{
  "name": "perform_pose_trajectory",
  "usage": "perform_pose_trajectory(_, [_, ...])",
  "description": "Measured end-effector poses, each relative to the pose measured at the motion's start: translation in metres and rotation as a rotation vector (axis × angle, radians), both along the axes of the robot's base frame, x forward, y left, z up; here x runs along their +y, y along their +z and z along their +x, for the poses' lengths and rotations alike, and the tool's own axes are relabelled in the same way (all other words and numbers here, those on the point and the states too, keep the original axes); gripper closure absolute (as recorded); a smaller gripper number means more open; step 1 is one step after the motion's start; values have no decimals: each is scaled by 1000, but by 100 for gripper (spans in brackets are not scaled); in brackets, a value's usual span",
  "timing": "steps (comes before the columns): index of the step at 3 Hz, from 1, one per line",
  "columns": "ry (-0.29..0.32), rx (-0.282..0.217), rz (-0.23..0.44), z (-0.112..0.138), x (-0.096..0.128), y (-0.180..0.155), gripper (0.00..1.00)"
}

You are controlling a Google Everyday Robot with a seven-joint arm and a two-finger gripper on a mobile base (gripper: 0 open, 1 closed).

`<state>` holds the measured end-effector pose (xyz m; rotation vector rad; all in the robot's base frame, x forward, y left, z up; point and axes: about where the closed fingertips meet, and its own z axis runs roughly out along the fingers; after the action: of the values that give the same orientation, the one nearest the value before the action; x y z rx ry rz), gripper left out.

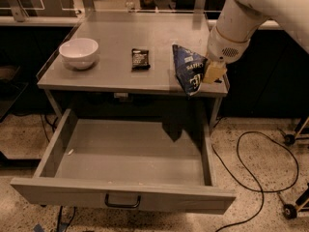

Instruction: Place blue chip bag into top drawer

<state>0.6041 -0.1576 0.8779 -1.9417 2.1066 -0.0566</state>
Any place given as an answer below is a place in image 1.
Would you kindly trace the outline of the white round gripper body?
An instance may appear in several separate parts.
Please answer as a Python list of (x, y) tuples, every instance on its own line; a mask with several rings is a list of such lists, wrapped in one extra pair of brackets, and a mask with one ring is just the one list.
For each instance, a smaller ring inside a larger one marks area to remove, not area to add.
[(234, 42), (224, 38), (216, 27), (210, 31), (207, 44), (208, 58), (226, 64), (236, 62), (249, 46), (250, 41)]

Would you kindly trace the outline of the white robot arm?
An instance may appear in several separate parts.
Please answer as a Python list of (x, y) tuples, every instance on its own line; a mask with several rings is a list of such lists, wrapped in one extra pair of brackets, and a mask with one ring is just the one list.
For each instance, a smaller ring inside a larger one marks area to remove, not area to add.
[(309, 52), (309, 0), (225, 0), (207, 43), (203, 81), (222, 77), (249, 46), (254, 32), (274, 20), (298, 45)]

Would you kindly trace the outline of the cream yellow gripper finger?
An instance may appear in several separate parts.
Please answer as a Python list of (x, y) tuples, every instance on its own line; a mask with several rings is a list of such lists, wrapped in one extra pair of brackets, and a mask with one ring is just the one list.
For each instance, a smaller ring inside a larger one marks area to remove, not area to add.
[(206, 64), (206, 72), (203, 78), (204, 83), (212, 84), (215, 80), (222, 77), (227, 71), (224, 62), (208, 60)]

